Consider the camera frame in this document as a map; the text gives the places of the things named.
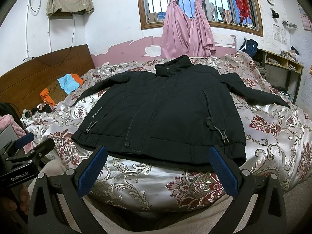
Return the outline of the black jacket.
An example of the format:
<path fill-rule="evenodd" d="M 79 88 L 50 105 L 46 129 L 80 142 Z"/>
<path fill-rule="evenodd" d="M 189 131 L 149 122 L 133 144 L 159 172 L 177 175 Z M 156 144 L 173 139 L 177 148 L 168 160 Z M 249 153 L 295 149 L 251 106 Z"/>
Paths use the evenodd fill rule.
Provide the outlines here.
<path fill-rule="evenodd" d="M 209 149 L 219 148 L 237 165 L 246 162 L 245 132 L 232 95 L 251 104 L 286 102 L 247 87 L 238 74 L 194 65 L 188 56 L 158 64 L 155 72 L 115 74 L 82 93 L 102 96 L 72 140 L 86 150 L 168 167 L 209 171 Z"/>

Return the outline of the orange blue brown clothes pile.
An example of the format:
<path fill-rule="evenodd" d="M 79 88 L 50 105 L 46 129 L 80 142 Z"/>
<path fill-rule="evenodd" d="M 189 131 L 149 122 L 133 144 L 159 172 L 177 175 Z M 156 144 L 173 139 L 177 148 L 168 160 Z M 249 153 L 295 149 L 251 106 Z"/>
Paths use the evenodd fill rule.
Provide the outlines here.
<path fill-rule="evenodd" d="M 78 89 L 84 83 L 83 78 L 78 74 L 66 74 L 56 79 L 40 92 L 40 97 L 50 107 L 63 101 L 67 95 Z"/>

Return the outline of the pink fuzzy cloth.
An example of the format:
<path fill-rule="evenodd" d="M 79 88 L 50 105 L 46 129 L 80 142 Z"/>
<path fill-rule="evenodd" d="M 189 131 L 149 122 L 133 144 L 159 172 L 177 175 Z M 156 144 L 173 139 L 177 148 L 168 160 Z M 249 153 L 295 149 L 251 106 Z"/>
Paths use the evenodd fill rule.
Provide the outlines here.
<path fill-rule="evenodd" d="M 8 142 L 20 139 L 26 132 L 18 125 L 12 115 L 1 116 L 1 148 Z"/>

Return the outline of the small plush toy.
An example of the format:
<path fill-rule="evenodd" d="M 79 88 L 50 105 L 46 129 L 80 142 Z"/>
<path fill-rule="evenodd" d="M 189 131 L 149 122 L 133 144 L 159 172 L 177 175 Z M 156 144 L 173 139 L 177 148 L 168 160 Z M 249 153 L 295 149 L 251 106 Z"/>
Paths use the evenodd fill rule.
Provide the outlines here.
<path fill-rule="evenodd" d="M 32 117 L 36 113 L 51 113 L 52 109 L 49 104 L 39 104 L 38 107 L 34 107 L 32 109 L 26 110 L 24 113 L 25 118 Z"/>

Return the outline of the wooden headboard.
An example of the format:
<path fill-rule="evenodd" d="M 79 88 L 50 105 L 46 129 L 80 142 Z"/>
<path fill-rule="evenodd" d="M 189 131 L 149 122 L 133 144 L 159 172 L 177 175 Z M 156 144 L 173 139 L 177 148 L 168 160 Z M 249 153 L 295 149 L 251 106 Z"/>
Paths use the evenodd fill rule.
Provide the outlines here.
<path fill-rule="evenodd" d="M 25 62 L 1 76 L 1 102 L 13 106 L 19 116 L 37 106 L 40 92 L 66 74 L 84 75 L 94 63 L 86 44 L 50 52 Z"/>

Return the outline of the floral satin bedspread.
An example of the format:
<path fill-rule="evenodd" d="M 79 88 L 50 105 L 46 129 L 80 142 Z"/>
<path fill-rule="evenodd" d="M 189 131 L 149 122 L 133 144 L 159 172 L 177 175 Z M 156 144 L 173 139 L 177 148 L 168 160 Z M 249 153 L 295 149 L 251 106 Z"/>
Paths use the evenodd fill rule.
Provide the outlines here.
<path fill-rule="evenodd" d="M 100 94 L 79 100 L 98 81 L 124 71 L 155 72 L 156 60 L 104 64 L 83 75 L 84 84 L 52 108 L 24 118 L 34 145 L 52 138 L 55 148 L 43 161 L 57 169 L 76 168 L 89 151 L 71 139 Z M 277 175 L 284 192 L 311 176 L 311 119 L 296 105 L 253 106 L 233 95 L 246 135 L 244 168 L 259 176 Z M 224 195 L 218 177 L 210 172 L 161 168 L 110 156 L 90 195 L 132 211 L 180 211 L 208 207 Z"/>

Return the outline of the cloth covered air conditioner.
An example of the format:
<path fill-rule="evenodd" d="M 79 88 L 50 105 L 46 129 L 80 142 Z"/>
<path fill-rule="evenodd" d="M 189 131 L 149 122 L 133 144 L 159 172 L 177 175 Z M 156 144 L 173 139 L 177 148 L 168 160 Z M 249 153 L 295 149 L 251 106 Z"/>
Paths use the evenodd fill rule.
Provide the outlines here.
<path fill-rule="evenodd" d="M 50 17 L 56 12 L 90 14 L 94 11 L 92 0 L 48 0 L 47 16 Z"/>

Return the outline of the wooden desk shelf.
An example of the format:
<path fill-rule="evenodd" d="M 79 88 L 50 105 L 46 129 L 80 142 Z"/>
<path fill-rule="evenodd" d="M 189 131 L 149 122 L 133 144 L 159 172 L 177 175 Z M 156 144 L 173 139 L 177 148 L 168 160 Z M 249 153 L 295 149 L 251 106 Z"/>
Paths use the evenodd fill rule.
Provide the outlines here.
<path fill-rule="evenodd" d="M 265 79 L 276 90 L 282 91 L 295 104 L 304 66 L 293 59 L 294 55 L 282 50 L 276 54 L 267 50 L 257 49 L 254 62 L 265 69 Z"/>

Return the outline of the pink curtain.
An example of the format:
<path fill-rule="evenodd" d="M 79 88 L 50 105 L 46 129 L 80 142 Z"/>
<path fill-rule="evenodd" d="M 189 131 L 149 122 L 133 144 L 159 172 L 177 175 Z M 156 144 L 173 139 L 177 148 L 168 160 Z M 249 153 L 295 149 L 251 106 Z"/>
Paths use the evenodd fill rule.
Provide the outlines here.
<path fill-rule="evenodd" d="M 202 8 L 203 1 L 195 0 L 195 14 L 190 19 L 178 5 L 178 0 L 170 0 L 163 23 L 162 58 L 210 57 L 216 51 L 212 30 Z"/>

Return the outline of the dark blue backpack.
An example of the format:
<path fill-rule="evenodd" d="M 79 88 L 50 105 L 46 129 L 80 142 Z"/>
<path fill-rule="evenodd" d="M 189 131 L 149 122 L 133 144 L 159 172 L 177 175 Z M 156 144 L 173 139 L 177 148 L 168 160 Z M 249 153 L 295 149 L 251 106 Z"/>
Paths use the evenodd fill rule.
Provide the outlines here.
<path fill-rule="evenodd" d="M 254 41 L 253 39 L 245 40 L 245 42 L 242 44 L 239 52 L 245 52 L 247 53 L 251 58 L 255 56 L 258 49 L 258 43 L 257 41 Z"/>

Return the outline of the red hanging garment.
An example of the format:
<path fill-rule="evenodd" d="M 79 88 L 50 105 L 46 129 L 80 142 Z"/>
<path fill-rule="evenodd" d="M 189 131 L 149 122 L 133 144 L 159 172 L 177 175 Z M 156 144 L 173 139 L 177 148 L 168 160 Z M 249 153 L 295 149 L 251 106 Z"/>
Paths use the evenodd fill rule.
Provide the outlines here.
<path fill-rule="evenodd" d="M 235 0 L 235 2 L 239 10 L 240 23 L 243 24 L 244 21 L 247 23 L 248 18 L 251 18 L 248 0 Z"/>

